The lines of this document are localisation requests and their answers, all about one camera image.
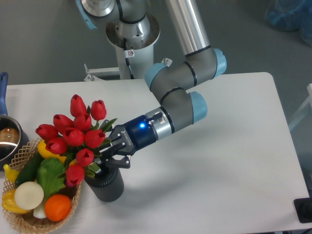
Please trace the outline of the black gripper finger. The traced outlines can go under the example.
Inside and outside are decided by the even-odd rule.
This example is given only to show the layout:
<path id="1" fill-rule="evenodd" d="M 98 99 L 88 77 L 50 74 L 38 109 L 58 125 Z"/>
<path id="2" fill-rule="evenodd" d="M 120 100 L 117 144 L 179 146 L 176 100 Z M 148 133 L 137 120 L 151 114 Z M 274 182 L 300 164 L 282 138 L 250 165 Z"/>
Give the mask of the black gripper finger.
<path id="1" fill-rule="evenodd" d="M 124 156 L 122 159 L 114 159 L 113 157 L 101 156 L 96 157 L 94 162 L 100 168 L 123 168 L 129 169 L 131 166 L 130 158 L 128 156 Z"/>
<path id="2" fill-rule="evenodd" d="M 104 122 L 100 125 L 99 129 L 102 130 L 104 133 L 111 132 L 113 129 L 113 124 L 115 120 L 104 120 Z"/>

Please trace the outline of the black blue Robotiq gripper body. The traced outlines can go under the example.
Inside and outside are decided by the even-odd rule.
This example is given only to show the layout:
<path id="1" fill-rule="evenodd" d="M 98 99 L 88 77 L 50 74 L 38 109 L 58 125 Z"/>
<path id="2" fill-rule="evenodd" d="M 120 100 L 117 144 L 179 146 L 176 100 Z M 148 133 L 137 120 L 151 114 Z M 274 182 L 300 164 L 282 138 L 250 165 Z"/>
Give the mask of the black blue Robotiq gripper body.
<path id="1" fill-rule="evenodd" d="M 107 156 L 132 156 L 156 142 L 157 137 L 147 117 L 136 117 L 124 124 L 111 127 L 108 139 L 111 147 Z"/>

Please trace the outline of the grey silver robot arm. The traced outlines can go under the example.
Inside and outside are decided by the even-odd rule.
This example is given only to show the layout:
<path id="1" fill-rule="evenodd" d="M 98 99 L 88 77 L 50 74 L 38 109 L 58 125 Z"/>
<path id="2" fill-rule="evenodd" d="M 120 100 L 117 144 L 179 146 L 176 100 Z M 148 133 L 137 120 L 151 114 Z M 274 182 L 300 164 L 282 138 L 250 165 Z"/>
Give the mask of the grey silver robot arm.
<path id="1" fill-rule="evenodd" d="M 130 157 L 203 119 L 207 105 L 201 94 L 190 89 L 223 74 L 227 62 L 208 40 L 194 0 L 168 0 L 172 22 L 185 62 L 171 67 L 165 58 L 154 63 L 154 43 L 159 38 L 157 20 L 146 12 L 142 0 L 78 0 L 77 7 L 90 29 L 93 20 L 106 21 L 106 35 L 116 49 L 118 66 L 87 69 L 88 79 L 119 76 L 144 79 L 160 106 L 122 125 L 109 126 L 110 144 L 95 164 L 101 167 L 129 168 Z"/>

